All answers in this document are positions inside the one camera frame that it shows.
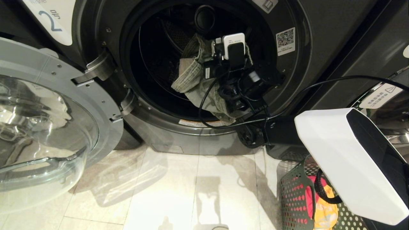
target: qr code sticker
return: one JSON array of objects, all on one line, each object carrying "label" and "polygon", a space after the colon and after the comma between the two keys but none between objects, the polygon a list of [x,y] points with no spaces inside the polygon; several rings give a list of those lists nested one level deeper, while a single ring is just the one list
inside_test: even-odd
[{"label": "qr code sticker", "polygon": [[295,51],[295,27],[276,35],[278,56]]}]

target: yellow fabric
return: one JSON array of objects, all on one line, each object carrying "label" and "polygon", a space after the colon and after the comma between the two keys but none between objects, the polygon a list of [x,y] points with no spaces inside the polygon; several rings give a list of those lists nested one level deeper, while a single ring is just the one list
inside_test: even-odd
[{"label": "yellow fabric", "polygon": [[[328,185],[324,186],[324,190],[329,198],[333,198],[334,192]],[[323,199],[319,198],[315,204],[314,215],[314,230],[332,230],[338,219],[337,205],[329,204]]]}]

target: number 2 label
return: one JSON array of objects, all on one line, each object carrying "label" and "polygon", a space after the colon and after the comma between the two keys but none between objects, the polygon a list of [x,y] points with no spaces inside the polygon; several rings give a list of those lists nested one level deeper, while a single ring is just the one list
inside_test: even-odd
[{"label": "number 2 label", "polygon": [[51,30],[52,30],[52,31],[62,31],[62,29],[57,29],[57,28],[54,27],[54,19],[53,19],[47,12],[45,12],[45,11],[40,11],[40,12],[38,12],[38,14],[39,14],[39,15],[45,14],[45,15],[48,16],[48,18],[49,18],[50,21],[51,21]]}]

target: warning label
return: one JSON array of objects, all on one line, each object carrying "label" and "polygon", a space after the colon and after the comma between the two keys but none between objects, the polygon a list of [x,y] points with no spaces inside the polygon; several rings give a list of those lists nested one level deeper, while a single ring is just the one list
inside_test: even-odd
[{"label": "warning label", "polygon": [[393,91],[396,89],[396,86],[391,87],[391,88],[387,88],[385,89],[385,91],[387,91],[388,93],[393,93]]},{"label": "warning label", "polygon": [[266,13],[270,13],[277,5],[279,0],[253,0],[253,2],[257,4]]},{"label": "warning label", "polygon": [[383,84],[369,96],[367,96],[359,105],[360,108],[378,109],[402,92],[401,88],[390,84]]}]

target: washing machine door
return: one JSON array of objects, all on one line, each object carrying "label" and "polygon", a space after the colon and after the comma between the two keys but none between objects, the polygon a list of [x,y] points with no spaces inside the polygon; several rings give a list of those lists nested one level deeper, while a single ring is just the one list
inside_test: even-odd
[{"label": "washing machine door", "polygon": [[0,213],[71,189],[111,152],[121,112],[92,79],[41,50],[0,38]]}]

